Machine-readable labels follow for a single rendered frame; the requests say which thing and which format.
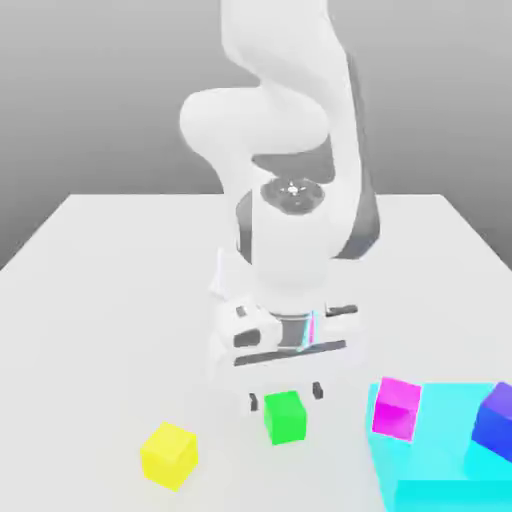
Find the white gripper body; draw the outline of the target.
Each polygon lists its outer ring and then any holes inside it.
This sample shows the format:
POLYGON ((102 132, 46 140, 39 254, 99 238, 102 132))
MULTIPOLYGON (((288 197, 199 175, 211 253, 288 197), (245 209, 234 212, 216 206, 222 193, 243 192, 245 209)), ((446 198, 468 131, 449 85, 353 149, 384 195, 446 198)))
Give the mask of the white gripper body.
POLYGON ((324 388, 350 375, 360 365, 360 340, 349 338, 337 348, 300 352, 292 357, 232 367, 229 390, 263 395, 288 390, 309 391, 314 382, 324 388))

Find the small green cube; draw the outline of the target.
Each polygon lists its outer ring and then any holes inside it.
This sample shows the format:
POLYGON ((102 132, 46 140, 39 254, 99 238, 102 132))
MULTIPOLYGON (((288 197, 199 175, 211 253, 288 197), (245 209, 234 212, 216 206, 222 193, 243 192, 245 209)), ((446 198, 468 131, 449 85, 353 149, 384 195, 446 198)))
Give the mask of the small green cube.
POLYGON ((304 440, 307 411, 297 391, 267 394, 264 397, 264 423, 273 445, 304 440))

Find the small magenta cube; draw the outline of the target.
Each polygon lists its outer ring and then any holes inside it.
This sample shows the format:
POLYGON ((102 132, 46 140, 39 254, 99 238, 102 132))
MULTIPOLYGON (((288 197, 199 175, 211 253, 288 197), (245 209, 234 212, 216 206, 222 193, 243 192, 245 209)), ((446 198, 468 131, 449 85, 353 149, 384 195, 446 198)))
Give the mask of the small magenta cube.
POLYGON ((422 386, 383 377, 374 404, 371 431, 412 442, 420 408, 422 386))

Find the small yellow cube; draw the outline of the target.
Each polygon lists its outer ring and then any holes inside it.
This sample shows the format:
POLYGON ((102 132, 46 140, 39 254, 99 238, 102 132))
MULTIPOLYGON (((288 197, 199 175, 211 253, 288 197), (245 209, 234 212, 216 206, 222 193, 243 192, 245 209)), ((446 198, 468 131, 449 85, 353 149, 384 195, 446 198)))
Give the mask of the small yellow cube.
POLYGON ((197 435, 162 422, 141 446, 140 456, 143 475, 176 492, 198 464, 197 435))

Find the small blue cube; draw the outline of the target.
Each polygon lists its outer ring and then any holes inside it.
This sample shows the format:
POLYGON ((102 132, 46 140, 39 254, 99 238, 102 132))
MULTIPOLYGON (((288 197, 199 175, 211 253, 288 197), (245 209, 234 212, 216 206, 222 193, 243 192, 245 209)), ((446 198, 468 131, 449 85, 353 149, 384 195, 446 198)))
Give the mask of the small blue cube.
POLYGON ((498 382, 481 402, 471 439, 512 463, 512 385, 498 382))

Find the large cyan box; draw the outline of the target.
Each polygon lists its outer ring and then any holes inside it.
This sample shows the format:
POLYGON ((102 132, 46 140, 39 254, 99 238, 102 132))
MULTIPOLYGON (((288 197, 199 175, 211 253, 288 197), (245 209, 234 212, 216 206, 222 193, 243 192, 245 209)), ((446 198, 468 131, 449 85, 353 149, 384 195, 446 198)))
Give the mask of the large cyan box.
POLYGON ((512 463, 471 439, 495 385, 425 384, 412 442, 371 431, 379 385, 369 387, 366 432, 386 512, 512 512, 512 463))

